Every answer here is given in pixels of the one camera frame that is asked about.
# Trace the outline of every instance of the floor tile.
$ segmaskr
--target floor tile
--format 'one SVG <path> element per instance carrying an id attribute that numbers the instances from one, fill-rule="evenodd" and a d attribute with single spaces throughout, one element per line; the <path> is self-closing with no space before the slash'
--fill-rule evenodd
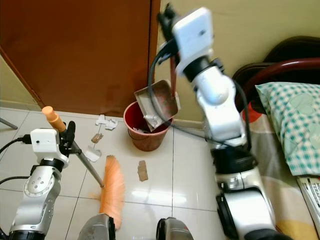
<path id="1" fill-rule="evenodd" d="M 94 119 L 79 117 L 62 117 L 68 123 L 74 121 L 76 124 L 75 141 L 85 150 L 88 145 L 92 145 L 91 138 L 99 131 L 100 126 L 95 125 Z M 17 135 L 30 133 L 36 128 L 50 128 L 46 118 L 41 113 L 29 113 L 24 123 L 20 127 Z M 8 148 L 0 162 L 0 179 L 11 176 L 27 176 L 33 165 L 37 164 L 37 158 L 33 153 L 31 145 L 18 144 Z M 69 166 L 62 171 L 61 195 L 77 197 L 79 195 L 86 168 L 75 156 L 69 158 Z M 20 191 L 24 180 L 16 180 L 4 183 L 1 188 Z"/>
<path id="2" fill-rule="evenodd" d="M 98 214 L 99 207 L 98 200 L 79 198 L 66 239 L 77 239 L 86 221 Z M 158 221 L 171 215 L 171 207 L 126 202 L 122 211 L 122 225 L 115 237 L 120 240 L 155 239 Z"/>
<path id="3" fill-rule="evenodd" d="M 0 110 L 11 110 L 11 111 L 18 111 L 18 112 L 30 112 L 27 109 L 19 109 L 19 108 L 3 107 L 3 106 L 0 106 Z"/>
<path id="4" fill-rule="evenodd" d="M 172 215 L 190 230 L 193 239 L 226 240 L 218 213 L 174 207 Z"/>
<path id="5" fill-rule="evenodd" d="M 60 116 L 66 116 L 66 117 L 78 117 L 78 118 L 85 118 L 85 119 L 95 119 L 97 120 L 99 115 L 98 114 L 85 114 L 85 113 L 77 113 L 77 112 L 68 112 L 68 111 L 56 111 L 57 114 Z M 114 119 L 119 122 L 123 122 L 123 117 L 117 117 L 117 116 L 105 116 L 105 119 Z"/>
<path id="6" fill-rule="evenodd" d="M 161 146 L 152 152 L 138 150 L 128 135 L 124 123 L 113 131 L 100 130 L 103 138 L 95 145 L 102 156 L 92 165 L 101 177 L 105 174 L 107 155 L 116 156 L 125 181 L 125 201 L 172 206 L 173 131 L 169 130 Z M 145 160 L 148 180 L 139 181 L 138 163 Z M 94 198 L 100 187 L 89 172 L 86 173 L 80 196 Z"/>
<path id="7" fill-rule="evenodd" d="M 173 152 L 173 206 L 216 210 L 219 189 L 206 141 L 175 129 Z"/>
<path id="8" fill-rule="evenodd" d="M 22 197 L 22 192 L 0 190 L 0 226 L 6 234 L 9 233 Z M 59 196 L 56 199 L 54 214 L 46 240 L 62 240 L 66 238 L 76 202 L 77 198 L 75 197 Z"/>
<path id="9" fill-rule="evenodd" d="M 18 128 L 21 126 L 28 113 L 28 111 L 15 111 L 11 110 L 10 108 L 0 108 L 0 117 L 8 121 L 9 123 L 16 125 Z M 17 132 L 18 129 L 13 129 L 5 125 L 4 123 L 0 122 L 0 148 L 12 141 Z M 1 153 L 0 159 L 2 158 L 5 152 L 6 150 L 4 150 Z"/>

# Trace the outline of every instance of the brown door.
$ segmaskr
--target brown door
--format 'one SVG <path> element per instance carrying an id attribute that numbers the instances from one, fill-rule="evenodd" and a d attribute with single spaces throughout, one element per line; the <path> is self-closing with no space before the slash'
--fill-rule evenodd
<path id="1" fill-rule="evenodd" d="M 150 1 L 0 0 L 1 54 L 41 107 L 121 116 L 146 86 Z"/>

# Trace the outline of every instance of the paper scrap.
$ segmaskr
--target paper scrap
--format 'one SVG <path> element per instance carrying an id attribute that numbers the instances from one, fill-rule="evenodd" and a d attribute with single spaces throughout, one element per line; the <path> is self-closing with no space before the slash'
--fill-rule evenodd
<path id="1" fill-rule="evenodd" d="M 92 146 L 88 146 L 88 148 L 84 152 L 84 155 L 91 162 L 96 162 L 101 157 L 101 151 L 98 149 L 94 149 Z"/>
<path id="2" fill-rule="evenodd" d="M 141 182 L 148 180 L 148 173 L 147 173 L 147 166 L 146 161 L 142 160 L 139 161 L 138 164 L 138 174 L 139 174 L 139 180 Z"/>
<path id="3" fill-rule="evenodd" d="M 143 130 L 141 130 L 141 129 L 139 129 L 139 128 L 133 128 L 133 130 L 135 130 L 136 132 L 138 132 L 138 133 L 142 133 L 142 134 L 144 134 L 145 133 L 145 131 L 143 131 Z"/>
<path id="4" fill-rule="evenodd" d="M 101 133 L 96 133 L 93 138 L 91 139 L 91 142 L 94 144 L 97 144 L 100 139 L 102 139 L 103 135 Z"/>
<path id="5" fill-rule="evenodd" d="M 95 121 L 95 125 L 99 125 L 99 124 L 106 124 L 107 120 L 105 118 L 105 115 L 101 114 L 98 118 L 97 121 Z"/>
<path id="6" fill-rule="evenodd" d="M 110 120 L 106 121 L 105 129 L 113 130 L 116 128 L 116 126 L 118 126 L 118 121 L 111 118 Z"/>
<path id="7" fill-rule="evenodd" d="M 110 118 L 106 120 L 105 115 L 101 114 L 97 121 L 95 121 L 95 125 L 104 124 L 104 128 L 108 130 L 113 130 L 118 126 L 118 121 Z"/>
<path id="8" fill-rule="evenodd" d="M 154 128 L 159 127 L 163 121 L 158 115 L 145 115 L 143 118 Z"/>

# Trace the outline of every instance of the trash bucket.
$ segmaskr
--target trash bucket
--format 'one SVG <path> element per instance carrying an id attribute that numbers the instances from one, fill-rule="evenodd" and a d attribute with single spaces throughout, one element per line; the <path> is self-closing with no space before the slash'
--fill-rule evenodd
<path id="1" fill-rule="evenodd" d="M 137 101 L 131 103 L 123 114 L 124 123 L 128 128 L 128 134 L 132 139 L 132 143 L 140 150 L 150 152 L 157 149 L 164 139 L 169 126 L 162 124 L 152 133 L 143 133 L 134 130 L 148 130 L 148 125 L 144 119 L 144 115 L 141 112 Z"/>

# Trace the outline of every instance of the green checkered pillowcase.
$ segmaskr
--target green checkered pillowcase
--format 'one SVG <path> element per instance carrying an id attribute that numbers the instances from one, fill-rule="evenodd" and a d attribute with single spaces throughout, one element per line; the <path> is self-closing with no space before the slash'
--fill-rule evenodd
<path id="1" fill-rule="evenodd" d="M 255 87 L 292 175 L 320 175 L 320 85 L 268 82 Z"/>

